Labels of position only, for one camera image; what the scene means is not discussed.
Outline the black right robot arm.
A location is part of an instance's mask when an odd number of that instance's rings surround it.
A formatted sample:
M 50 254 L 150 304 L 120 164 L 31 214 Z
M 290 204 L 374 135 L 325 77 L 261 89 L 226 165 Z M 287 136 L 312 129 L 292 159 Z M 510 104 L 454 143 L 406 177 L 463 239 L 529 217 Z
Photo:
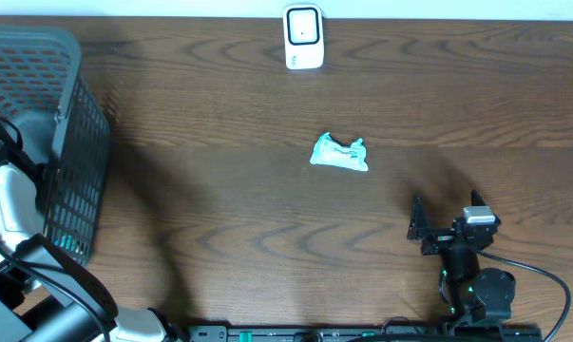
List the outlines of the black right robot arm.
M 481 268 L 479 253 L 493 243 L 501 225 L 477 191 L 470 193 L 470 205 L 449 228 L 434 228 L 415 196 L 407 239 L 419 241 L 424 256 L 441 258 L 439 295 L 451 307 L 451 317 L 441 331 L 454 334 L 471 327 L 499 326 L 511 317 L 515 295 L 514 276 L 497 268 Z

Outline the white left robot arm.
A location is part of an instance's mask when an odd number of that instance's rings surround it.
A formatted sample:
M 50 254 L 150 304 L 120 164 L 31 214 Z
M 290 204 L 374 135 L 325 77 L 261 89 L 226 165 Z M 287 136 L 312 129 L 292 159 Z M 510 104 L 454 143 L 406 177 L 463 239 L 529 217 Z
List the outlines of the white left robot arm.
M 94 275 L 41 234 L 14 250 L 0 237 L 0 257 L 0 341 L 189 338 L 152 308 L 119 308 Z

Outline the mint green wipes pack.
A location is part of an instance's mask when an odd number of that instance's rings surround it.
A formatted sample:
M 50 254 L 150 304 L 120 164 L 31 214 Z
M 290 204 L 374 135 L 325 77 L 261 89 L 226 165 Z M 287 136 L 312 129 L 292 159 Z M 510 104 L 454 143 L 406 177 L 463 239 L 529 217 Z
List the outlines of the mint green wipes pack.
M 330 132 L 326 132 L 316 141 L 310 157 L 310 164 L 368 172 L 369 166 L 366 163 L 366 157 L 367 148 L 362 138 L 344 146 L 334 141 Z

